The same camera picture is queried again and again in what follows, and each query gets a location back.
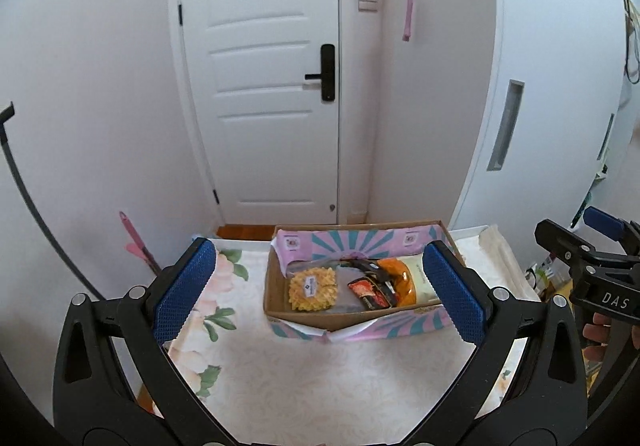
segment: finger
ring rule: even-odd
[[[604,360],[605,352],[607,352],[607,347],[587,347],[584,349],[584,357],[589,361],[601,363]]]
[[[608,316],[603,316],[602,314],[594,314],[593,315],[593,322],[596,325],[611,325],[611,318],[609,318]]]
[[[611,327],[602,327],[600,325],[586,324],[582,330],[582,335],[588,340],[598,343],[609,343],[609,335],[611,334]]]
[[[636,350],[640,350],[640,327],[637,325],[631,329],[631,339],[634,341]]]

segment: silver bolt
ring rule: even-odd
[[[84,293],[79,292],[71,299],[72,305],[82,305],[86,300],[86,295]]]
[[[554,296],[554,303],[558,305],[558,307],[566,307],[566,298],[558,294]]]
[[[494,289],[494,296],[500,301],[507,301],[511,297],[511,294],[509,294],[509,291],[506,289],[498,287]]]
[[[136,287],[133,287],[129,291],[129,298],[133,298],[134,300],[139,300],[145,295],[145,293],[146,293],[146,288],[142,287],[141,285],[138,285]]]

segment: blue textured pad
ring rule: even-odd
[[[625,234],[625,223],[622,220],[592,206],[585,209],[583,218],[587,226],[616,242]]]
[[[479,346],[484,340],[482,306],[433,244],[424,248],[422,267],[462,339]]]
[[[216,248],[206,240],[156,306],[154,338],[159,345],[175,340],[214,269]]]

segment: floral tablecloth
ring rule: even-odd
[[[468,265],[486,270],[490,257],[477,236],[468,240],[457,242]],[[266,252],[220,252],[169,351],[191,389],[240,442],[396,444],[438,402],[474,350],[454,327],[344,344],[277,337],[262,312],[266,265]],[[490,286],[504,284],[498,272],[494,276],[485,278]],[[514,345],[484,413],[499,405],[523,348]]]

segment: door handle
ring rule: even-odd
[[[305,80],[320,80],[322,100],[335,101],[335,45],[325,44],[320,48],[320,74],[305,74]]]

